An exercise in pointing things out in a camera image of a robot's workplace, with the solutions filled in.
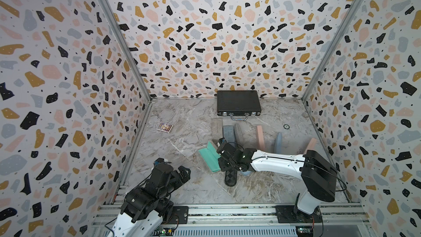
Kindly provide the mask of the beige case with brown glasses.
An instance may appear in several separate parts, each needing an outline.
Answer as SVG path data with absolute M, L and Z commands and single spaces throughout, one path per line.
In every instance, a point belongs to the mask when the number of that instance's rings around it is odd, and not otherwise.
M 234 135 L 235 135 L 236 143 L 239 145 L 244 145 L 244 136 L 243 136 L 243 132 L 242 132 L 240 124 L 234 125 Z

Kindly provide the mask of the mint green glasses case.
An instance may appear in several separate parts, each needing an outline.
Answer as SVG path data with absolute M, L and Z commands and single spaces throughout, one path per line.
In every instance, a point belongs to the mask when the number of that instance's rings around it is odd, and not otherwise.
M 217 147 L 212 141 L 208 141 L 206 147 L 200 149 L 198 152 L 212 172 L 221 171 L 218 162 L 220 155 L 217 153 Z

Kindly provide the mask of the grey case mint lining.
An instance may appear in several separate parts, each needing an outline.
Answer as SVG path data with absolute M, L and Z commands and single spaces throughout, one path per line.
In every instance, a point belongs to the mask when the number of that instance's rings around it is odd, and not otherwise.
M 234 126 L 223 126 L 223 137 L 228 143 L 236 143 Z

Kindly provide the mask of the pink glasses case grey lining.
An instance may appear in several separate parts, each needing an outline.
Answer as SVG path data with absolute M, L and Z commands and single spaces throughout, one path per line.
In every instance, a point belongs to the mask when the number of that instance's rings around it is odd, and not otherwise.
M 257 131 L 258 148 L 259 148 L 259 150 L 264 151 L 265 150 L 265 141 L 264 141 L 263 127 L 261 125 L 258 125 L 256 127 L 256 131 Z

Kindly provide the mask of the black case beige lining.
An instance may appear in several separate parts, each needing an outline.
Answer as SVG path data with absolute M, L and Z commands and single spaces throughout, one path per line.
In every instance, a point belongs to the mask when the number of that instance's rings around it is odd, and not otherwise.
M 224 183 L 228 187 L 234 187 L 237 183 L 237 171 L 236 170 L 225 171 Z

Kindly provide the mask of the blue case with pink glasses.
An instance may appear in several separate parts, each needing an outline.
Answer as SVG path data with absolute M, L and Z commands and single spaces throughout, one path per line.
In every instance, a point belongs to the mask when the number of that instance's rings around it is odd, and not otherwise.
M 248 176 L 248 175 L 252 174 L 253 171 L 241 171 L 240 173 L 243 174 L 244 176 Z

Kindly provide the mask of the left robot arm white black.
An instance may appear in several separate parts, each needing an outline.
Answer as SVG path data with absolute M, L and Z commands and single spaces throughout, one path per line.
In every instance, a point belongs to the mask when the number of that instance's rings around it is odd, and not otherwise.
M 191 179 L 191 170 L 169 162 L 154 165 L 150 175 L 126 194 L 116 219 L 105 228 L 110 237 L 148 237 L 173 216 L 171 196 Z

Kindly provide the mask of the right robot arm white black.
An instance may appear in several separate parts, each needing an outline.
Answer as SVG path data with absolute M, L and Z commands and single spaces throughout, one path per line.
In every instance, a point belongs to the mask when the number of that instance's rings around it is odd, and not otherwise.
M 237 172 L 273 172 L 304 182 L 306 190 L 297 196 L 295 212 L 312 215 L 322 203 L 335 201 L 338 173 L 325 158 L 314 150 L 305 154 L 273 154 L 253 148 L 241 148 L 224 138 L 217 143 L 218 164 L 230 178 Z

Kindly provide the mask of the closed pink glasses case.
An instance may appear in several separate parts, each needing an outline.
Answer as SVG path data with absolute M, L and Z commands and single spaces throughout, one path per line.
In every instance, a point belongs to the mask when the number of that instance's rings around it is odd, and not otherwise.
M 318 139 L 316 138 L 311 138 L 310 142 L 307 145 L 307 148 L 305 149 L 304 153 L 306 154 L 309 150 L 314 150 L 315 146 L 318 143 Z

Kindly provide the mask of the black ribbed briefcase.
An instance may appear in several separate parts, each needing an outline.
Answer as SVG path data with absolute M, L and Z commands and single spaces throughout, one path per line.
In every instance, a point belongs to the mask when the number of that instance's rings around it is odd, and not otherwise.
M 259 116 L 262 107 L 257 91 L 219 91 L 218 116 Z

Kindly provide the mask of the playing card box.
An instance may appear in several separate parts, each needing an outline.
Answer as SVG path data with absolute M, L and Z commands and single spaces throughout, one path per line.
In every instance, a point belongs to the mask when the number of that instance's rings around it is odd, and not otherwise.
M 173 128 L 173 125 L 172 124 L 161 122 L 158 125 L 157 130 L 158 131 L 161 131 L 161 132 L 165 132 L 165 133 L 170 133 L 171 130 L 172 130 L 172 128 Z

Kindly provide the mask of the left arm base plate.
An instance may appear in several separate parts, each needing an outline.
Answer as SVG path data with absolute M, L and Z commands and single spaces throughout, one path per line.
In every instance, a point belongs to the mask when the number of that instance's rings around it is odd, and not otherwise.
M 188 206 L 173 206 L 164 214 L 162 224 L 187 224 L 188 216 Z

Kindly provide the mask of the aluminium front rail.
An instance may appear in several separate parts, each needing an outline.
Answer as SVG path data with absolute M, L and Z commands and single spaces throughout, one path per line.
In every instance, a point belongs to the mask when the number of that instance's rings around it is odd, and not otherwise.
M 321 223 L 278 223 L 275 206 L 292 204 L 181 204 L 187 224 L 162 224 L 155 237 L 374 237 L 357 203 L 322 204 Z

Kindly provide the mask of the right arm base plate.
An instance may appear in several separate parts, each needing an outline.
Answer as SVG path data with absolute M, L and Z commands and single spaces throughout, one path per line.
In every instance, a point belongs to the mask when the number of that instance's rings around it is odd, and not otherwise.
M 322 215 L 319 208 L 308 215 L 299 211 L 294 205 L 275 206 L 275 215 L 278 223 L 321 223 Z

